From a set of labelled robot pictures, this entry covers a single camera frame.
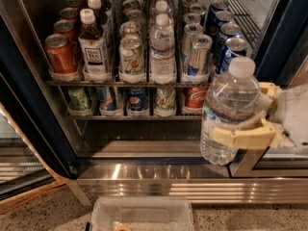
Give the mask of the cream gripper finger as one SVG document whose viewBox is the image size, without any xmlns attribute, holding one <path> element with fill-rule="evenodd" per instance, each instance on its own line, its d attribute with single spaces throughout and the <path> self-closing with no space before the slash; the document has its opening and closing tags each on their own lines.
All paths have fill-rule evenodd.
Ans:
<svg viewBox="0 0 308 231">
<path fill-rule="evenodd" d="M 282 92 L 279 86 L 270 82 L 260 82 L 259 83 L 261 95 L 258 109 L 269 113 L 277 105 L 277 100 Z"/>
<path fill-rule="evenodd" d="M 295 147 L 295 143 L 285 134 L 280 124 L 269 122 L 264 118 L 252 123 L 251 129 L 215 126 L 210 132 L 210 138 L 227 147 L 249 150 Z"/>
</svg>

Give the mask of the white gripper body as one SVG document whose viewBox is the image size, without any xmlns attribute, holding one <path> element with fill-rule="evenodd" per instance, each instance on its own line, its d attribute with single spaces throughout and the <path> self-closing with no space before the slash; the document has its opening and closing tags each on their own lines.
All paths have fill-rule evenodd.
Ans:
<svg viewBox="0 0 308 231">
<path fill-rule="evenodd" d="M 269 116 L 271 122 L 279 123 L 295 144 L 300 155 L 308 154 L 308 85 L 282 90 Z"/>
</svg>

